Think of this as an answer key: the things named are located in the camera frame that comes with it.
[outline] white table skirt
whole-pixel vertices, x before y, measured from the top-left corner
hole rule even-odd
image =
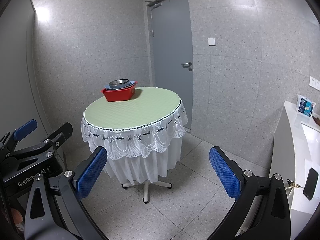
[[[148,157],[141,155],[133,158],[122,157],[118,160],[108,158],[103,170],[113,178],[116,176],[120,183],[134,184],[134,180],[143,183],[158,181],[158,175],[167,176],[167,170],[176,167],[180,160],[182,137],[172,138],[168,148],[162,152],[151,151]]]

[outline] white wall switch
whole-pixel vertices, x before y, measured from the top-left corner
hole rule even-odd
[[[316,80],[316,86],[315,86],[315,89],[320,90],[320,81],[319,81],[319,80]]]
[[[215,38],[208,38],[209,46],[216,46]]]
[[[313,77],[310,77],[309,86],[315,88],[316,87],[316,79]]]

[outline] blue textured gripper pad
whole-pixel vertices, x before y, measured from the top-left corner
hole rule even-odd
[[[92,160],[88,168],[84,171],[77,182],[76,195],[79,200],[89,195],[93,185],[100,175],[104,165],[107,163],[107,151],[101,148],[95,158]]]
[[[32,119],[29,122],[22,125],[20,128],[14,131],[13,139],[16,142],[21,141],[23,138],[25,138],[28,134],[30,134],[32,131],[34,131],[37,128],[38,124],[37,121]]]
[[[209,160],[228,196],[237,200],[241,194],[240,181],[214,147],[209,151]]]

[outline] gray door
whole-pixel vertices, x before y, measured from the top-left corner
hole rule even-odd
[[[188,0],[165,0],[152,10],[153,54],[156,87],[177,93],[185,106],[191,128],[193,54]]]

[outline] black phone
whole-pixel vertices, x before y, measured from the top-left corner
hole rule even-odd
[[[307,197],[308,200],[313,198],[313,194],[315,193],[317,181],[318,181],[318,172],[316,172],[313,168],[309,170],[308,178],[306,181],[306,185],[303,189],[303,194]]]

